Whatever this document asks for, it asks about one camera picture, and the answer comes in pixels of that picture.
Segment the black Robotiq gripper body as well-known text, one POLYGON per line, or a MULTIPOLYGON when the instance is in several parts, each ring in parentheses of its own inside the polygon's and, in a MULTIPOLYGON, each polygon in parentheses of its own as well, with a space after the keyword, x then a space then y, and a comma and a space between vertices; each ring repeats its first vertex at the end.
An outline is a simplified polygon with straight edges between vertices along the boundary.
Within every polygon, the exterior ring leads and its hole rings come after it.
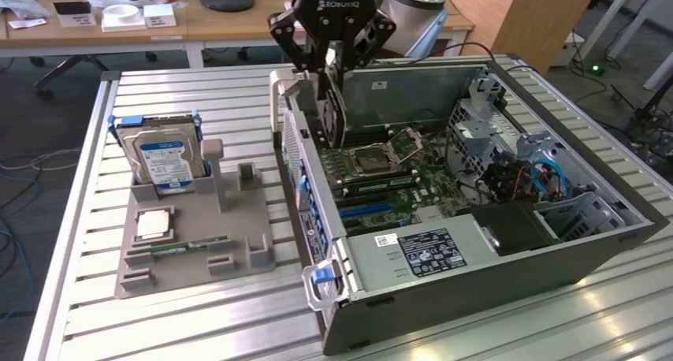
POLYGON ((342 41, 346 17, 368 20, 375 13, 375 0, 292 0, 292 10, 315 37, 342 41))

